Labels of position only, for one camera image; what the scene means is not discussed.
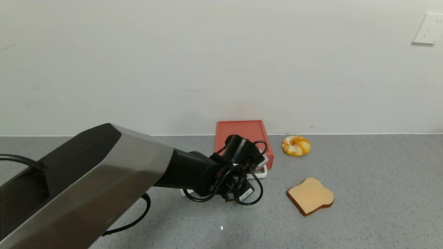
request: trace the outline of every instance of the black cable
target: black cable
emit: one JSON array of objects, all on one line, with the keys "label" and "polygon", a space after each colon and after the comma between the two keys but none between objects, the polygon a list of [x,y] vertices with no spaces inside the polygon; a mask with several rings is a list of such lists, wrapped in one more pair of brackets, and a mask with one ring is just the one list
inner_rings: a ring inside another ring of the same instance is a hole
[{"label": "black cable", "polygon": [[231,174],[231,172],[233,172],[234,170],[237,170],[238,168],[241,168],[241,165],[235,165],[235,166],[233,166],[232,168],[230,168],[221,178],[218,178],[217,180],[216,180],[216,182],[215,182],[215,187],[214,187],[214,189],[212,190],[212,193],[210,194],[210,195],[208,195],[207,197],[205,197],[205,198],[196,198],[196,197],[194,197],[194,196],[192,196],[192,195],[190,195],[189,193],[188,193],[188,190],[187,189],[183,189],[183,192],[185,193],[185,196],[186,197],[188,197],[191,201],[195,201],[195,202],[207,202],[207,201],[209,201],[209,200],[211,200],[214,196],[215,196],[215,194],[217,193],[217,190],[218,190],[218,188],[220,187],[220,185],[224,182],[224,180],[225,180],[225,178],[229,175],[229,174]]},{"label": "black cable", "polygon": [[221,148],[221,149],[220,149],[219,151],[217,151],[216,153],[217,153],[217,154],[220,154],[220,152],[222,152],[224,149],[226,149],[226,146],[227,146],[227,145],[225,144],[224,147]]},{"label": "black cable", "polygon": [[24,156],[11,155],[11,154],[0,154],[0,161],[18,162],[18,163],[28,165],[29,167],[32,167],[34,169],[44,171],[43,165],[37,163],[36,161],[34,161],[30,158],[24,157]]},{"label": "black cable", "polygon": [[149,211],[149,208],[151,207],[151,199],[149,198],[148,194],[144,193],[141,196],[141,198],[146,201],[146,209],[144,210],[143,214],[140,217],[138,217],[138,219],[134,220],[132,223],[127,224],[125,226],[122,226],[122,227],[119,227],[119,228],[116,228],[116,229],[112,229],[112,230],[106,231],[101,236],[103,237],[103,236],[110,235],[110,234],[113,234],[113,233],[121,232],[121,231],[126,230],[128,228],[131,228],[135,224],[139,223],[146,216],[146,214]]},{"label": "black cable", "polygon": [[260,180],[257,178],[257,176],[254,174],[254,172],[253,172],[251,169],[249,169],[249,172],[252,174],[252,176],[254,177],[254,179],[257,181],[258,186],[260,186],[260,195],[259,195],[258,198],[257,198],[255,201],[253,201],[253,202],[242,202],[242,201],[238,198],[238,195],[237,195],[238,191],[234,192],[234,199],[235,199],[235,201],[236,201],[237,203],[241,204],[241,205],[244,205],[244,206],[250,206],[250,205],[254,205],[254,204],[256,204],[257,202],[260,201],[261,197],[263,196],[263,185],[261,185]]},{"label": "black cable", "polygon": [[[264,150],[261,152],[261,154],[259,155],[259,157],[260,157],[260,156],[263,156],[263,155],[268,151],[268,144],[267,144],[265,141],[263,141],[263,140],[255,141],[255,142],[253,142],[253,144],[264,144]],[[216,153],[219,154],[219,153],[222,152],[224,149],[226,149],[226,145],[225,145],[222,149],[220,149],[219,151],[217,151]],[[183,189],[183,192],[184,192],[185,196],[188,197],[191,201],[194,201],[194,202],[207,202],[207,201],[211,200],[211,199],[216,195],[216,193],[217,193],[219,187],[221,186],[221,184],[224,183],[225,178],[226,178],[229,174],[231,174],[231,172],[233,172],[234,170],[236,170],[236,169],[238,169],[238,168],[241,168],[241,173],[240,173],[240,175],[239,175],[239,177],[238,177],[237,183],[236,183],[235,186],[234,186],[234,188],[235,188],[235,191],[233,192],[233,194],[234,194],[234,199],[235,199],[235,201],[236,201],[237,203],[239,203],[239,204],[241,204],[241,205],[245,205],[245,206],[254,205],[254,204],[256,204],[257,202],[259,202],[260,199],[263,197],[263,185],[261,184],[261,182],[260,182],[260,180],[257,178],[257,176],[254,174],[254,172],[252,171],[252,169],[248,168],[249,172],[252,174],[252,176],[253,176],[254,179],[257,181],[257,183],[258,183],[258,185],[259,185],[259,187],[260,187],[260,195],[259,195],[258,198],[257,198],[255,201],[253,201],[253,202],[242,202],[242,201],[240,201],[240,199],[238,198],[238,193],[239,193],[239,189],[240,189],[240,187],[241,187],[241,186],[240,186],[241,179],[242,179],[241,176],[243,175],[243,170],[244,170],[244,169],[243,169],[242,166],[239,165],[239,164],[238,164],[238,165],[235,165],[235,166],[233,166],[231,169],[229,169],[229,170],[228,170],[228,171],[227,171],[227,172],[226,172],[221,178],[220,178],[220,177],[217,178],[217,181],[215,182],[215,187],[214,187],[214,189],[212,190],[212,192],[211,192],[210,195],[208,195],[208,196],[206,196],[206,197],[204,197],[204,198],[197,198],[197,197],[194,197],[194,196],[190,195],[189,192],[188,192],[186,189]],[[225,170],[224,168],[221,169],[221,171],[218,172],[218,175],[222,174],[224,170]]]},{"label": "black cable", "polygon": [[260,156],[263,156],[268,151],[268,143],[266,143],[263,140],[255,141],[254,144],[264,144],[264,150],[260,154]]}]

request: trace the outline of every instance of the toast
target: toast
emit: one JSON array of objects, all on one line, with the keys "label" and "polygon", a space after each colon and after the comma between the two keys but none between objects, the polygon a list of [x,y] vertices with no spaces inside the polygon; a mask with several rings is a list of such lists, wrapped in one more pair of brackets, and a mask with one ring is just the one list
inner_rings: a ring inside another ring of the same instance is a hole
[{"label": "toast", "polygon": [[320,208],[330,207],[334,203],[334,194],[312,177],[288,190],[288,197],[303,216],[308,216]]}]

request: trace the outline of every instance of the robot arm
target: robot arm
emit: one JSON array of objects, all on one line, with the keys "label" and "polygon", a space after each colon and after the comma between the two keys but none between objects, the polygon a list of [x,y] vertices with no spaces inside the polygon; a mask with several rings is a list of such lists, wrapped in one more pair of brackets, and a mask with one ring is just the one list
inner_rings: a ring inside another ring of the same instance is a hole
[{"label": "robot arm", "polygon": [[224,149],[206,157],[113,124],[86,130],[0,187],[0,248],[86,249],[152,186],[256,203],[239,196],[264,152],[238,135]]}]

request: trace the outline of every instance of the electrical outlet cover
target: electrical outlet cover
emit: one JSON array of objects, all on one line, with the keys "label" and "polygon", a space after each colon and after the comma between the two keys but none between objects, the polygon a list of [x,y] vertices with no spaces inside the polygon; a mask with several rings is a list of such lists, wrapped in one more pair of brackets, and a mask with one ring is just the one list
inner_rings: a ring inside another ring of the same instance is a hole
[{"label": "electrical outlet cover", "polygon": [[435,44],[443,32],[443,15],[426,13],[413,43]]}]

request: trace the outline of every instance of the barcode label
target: barcode label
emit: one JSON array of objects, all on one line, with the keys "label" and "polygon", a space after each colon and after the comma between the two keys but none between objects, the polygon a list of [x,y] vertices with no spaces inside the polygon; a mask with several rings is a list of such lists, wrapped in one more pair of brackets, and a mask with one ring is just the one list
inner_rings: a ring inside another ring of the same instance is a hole
[{"label": "barcode label", "polygon": [[248,189],[244,194],[242,194],[240,196],[240,198],[238,198],[241,202],[246,199],[248,196],[250,196],[252,194],[252,192],[254,192],[254,190],[252,190],[252,188]]}]

